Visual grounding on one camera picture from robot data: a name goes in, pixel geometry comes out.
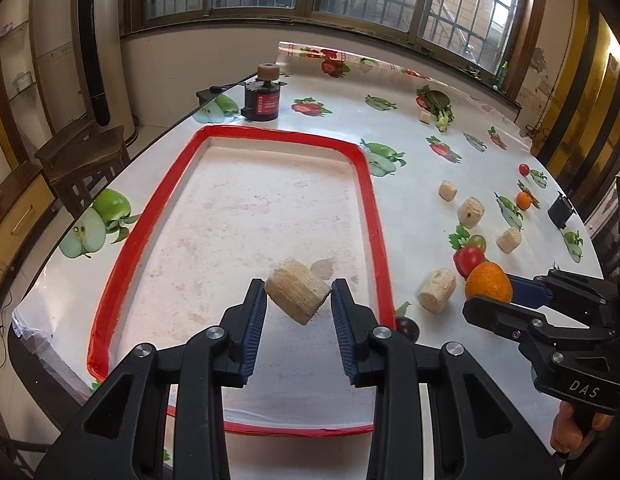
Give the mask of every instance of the yellow striped panel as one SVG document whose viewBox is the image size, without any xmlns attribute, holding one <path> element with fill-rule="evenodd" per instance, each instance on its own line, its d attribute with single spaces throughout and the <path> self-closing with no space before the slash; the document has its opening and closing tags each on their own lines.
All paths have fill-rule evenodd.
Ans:
<svg viewBox="0 0 620 480">
<path fill-rule="evenodd" d="M 620 146 L 617 145 L 619 140 L 620 140 L 620 108 L 619 108 L 619 113 L 616 115 L 615 123 L 613 124 L 612 129 L 610 130 L 610 135 L 608 136 L 608 140 L 604 144 L 603 149 L 601 150 L 601 153 L 599 153 L 599 156 L 597 157 L 596 162 L 594 163 L 592 169 L 588 172 L 588 176 L 586 176 L 586 178 L 584 179 L 583 184 L 581 184 L 580 188 L 576 191 L 574 196 L 571 198 L 572 203 L 575 204 L 575 206 L 578 206 L 578 204 L 581 201 L 583 201 L 583 199 L 589 193 L 593 191 L 591 188 L 593 184 L 596 182 L 596 180 L 598 179 L 599 175 L 601 174 L 601 171 L 603 171 L 603 168 L 608 162 L 608 159 L 611 156 L 614 156 L 615 152 L 620 149 Z"/>
<path fill-rule="evenodd" d="M 548 133 L 552 130 L 561 108 L 564 106 L 565 100 L 568 97 L 574 75 L 579 66 L 583 45 L 586 41 L 588 22 L 590 21 L 589 16 L 590 9 L 588 8 L 588 0 L 577 0 L 577 11 L 574 17 L 574 23 L 572 24 L 572 38 L 570 39 L 570 46 L 565 57 L 564 68 L 561 72 L 554 95 L 552 96 L 548 111 L 542 118 L 541 133 L 538 134 L 533 141 L 532 149 L 530 150 L 532 155 L 537 156 L 539 154 L 541 147 L 546 142 Z"/>
<path fill-rule="evenodd" d="M 606 73 L 603 77 L 601 89 L 599 90 L 597 101 L 592 108 L 588 123 L 585 125 L 578 142 L 571 149 L 570 157 L 561 170 L 559 179 L 561 186 L 566 186 L 570 183 L 570 180 L 577 171 L 579 171 L 579 168 L 588 156 L 588 152 L 591 150 L 595 140 L 597 140 L 597 136 L 606 120 L 608 109 L 612 103 L 619 74 L 620 62 L 609 55 Z"/>
<path fill-rule="evenodd" d="M 606 66 L 608 65 L 608 46 L 610 45 L 610 29 L 606 20 L 599 14 L 599 30 L 597 33 L 597 44 L 594 50 L 594 56 L 592 58 L 592 65 L 590 66 L 590 73 L 586 80 L 586 85 L 583 88 L 583 94 L 579 99 L 577 109 L 570 120 L 570 124 L 566 128 L 564 136 L 559 143 L 556 151 L 550 157 L 550 161 L 546 165 L 548 171 L 552 175 L 559 175 L 564 168 L 564 164 L 570 157 L 575 144 L 578 142 L 581 134 L 584 132 L 585 127 L 590 119 L 590 115 L 597 102 L 597 97 L 601 89 L 601 83 L 603 81 L 603 75 L 606 72 Z"/>
<path fill-rule="evenodd" d="M 1 120 L 1 115 L 0 115 L 0 146 L 4 152 L 5 160 L 7 160 L 8 164 L 10 165 L 10 169 L 14 170 L 15 168 L 17 168 L 17 166 L 19 165 L 19 162 L 17 161 L 16 155 L 14 155 L 14 151 L 12 150 L 10 141 L 8 140 L 8 135 L 5 133 L 4 123 Z"/>
</svg>

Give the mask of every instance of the human hand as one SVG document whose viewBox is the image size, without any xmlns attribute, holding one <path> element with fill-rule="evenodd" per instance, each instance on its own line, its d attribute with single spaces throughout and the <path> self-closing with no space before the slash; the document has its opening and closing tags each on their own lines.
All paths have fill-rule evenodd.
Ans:
<svg viewBox="0 0 620 480">
<path fill-rule="evenodd" d="M 581 452 L 588 447 L 594 440 L 596 434 L 590 432 L 588 435 L 581 434 L 574 419 L 574 405 L 562 400 L 559 405 L 559 413 L 552 423 L 552 435 L 550 446 L 559 453 Z M 595 431 L 605 431 L 614 417 L 596 413 L 592 418 L 592 429 Z"/>
</svg>

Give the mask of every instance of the bottle cap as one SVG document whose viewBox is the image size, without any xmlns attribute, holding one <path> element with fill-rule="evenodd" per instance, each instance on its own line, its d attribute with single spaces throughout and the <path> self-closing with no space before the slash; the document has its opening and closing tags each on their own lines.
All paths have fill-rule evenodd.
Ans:
<svg viewBox="0 0 620 480">
<path fill-rule="evenodd" d="M 261 63 L 257 67 L 257 79 L 261 81 L 276 81 L 279 79 L 279 65 L 274 63 Z"/>
</svg>

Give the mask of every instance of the beige food chunk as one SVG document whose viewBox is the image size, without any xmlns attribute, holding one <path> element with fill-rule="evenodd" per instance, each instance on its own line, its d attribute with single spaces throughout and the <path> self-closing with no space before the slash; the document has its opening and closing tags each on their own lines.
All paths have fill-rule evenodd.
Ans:
<svg viewBox="0 0 620 480">
<path fill-rule="evenodd" d="M 472 229 L 476 227 L 484 215 L 485 207 L 474 196 L 471 196 L 465 202 L 462 203 L 457 213 L 459 223 L 466 229 Z"/>
<path fill-rule="evenodd" d="M 430 124 L 430 118 L 431 118 L 431 114 L 429 111 L 421 110 L 421 112 L 419 112 L 419 120 L 422 123 Z"/>
<path fill-rule="evenodd" d="M 421 287 L 419 304 L 433 314 L 440 314 L 456 287 L 456 275 L 451 269 L 435 270 Z"/>
<path fill-rule="evenodd" d="M 266 294 L 297 323 L 305 325 L 330 294 L 330 287 L 310 269 L 288 259 L 266 280 Z"/>
<path fill-rule="evenodd" d="M 499 238 L 497 238 L 497 245 L 506 254 L 510 254 L 514 249 L 519 247 L 521 243 L 521 232 L 516 227 L 511 227 Z"/>
<path fill-rule="evenodd" d="M 456 187 L 452 182 L 444 180 L 439 186 L 439 196 L 447 201 L 452 202 L 456 196 Z"/>
</svg>

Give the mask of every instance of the orange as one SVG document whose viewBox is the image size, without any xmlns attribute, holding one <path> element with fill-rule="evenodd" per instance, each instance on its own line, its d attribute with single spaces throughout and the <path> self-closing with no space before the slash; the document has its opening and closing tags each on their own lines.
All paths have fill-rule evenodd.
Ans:
<svg viewBox="0 0 620 480">
<path fill-rule="evenodd" d="M 472 296 L 487 296 L 510 303 L 512 284 L 500 266 L 493 262 L 484 262 L 474 268 L 466 281 L 466 299 Z"/>
<path fill-rule="evenodd" d="M 530 207 L 530 204 L 532 204 L 532 199 L 530 198 L 530 195 L 528 193 L 522 191 L 517 195 L 517 205 L 519 206 L 519 209 L 527 211 Z"/>
</svg>

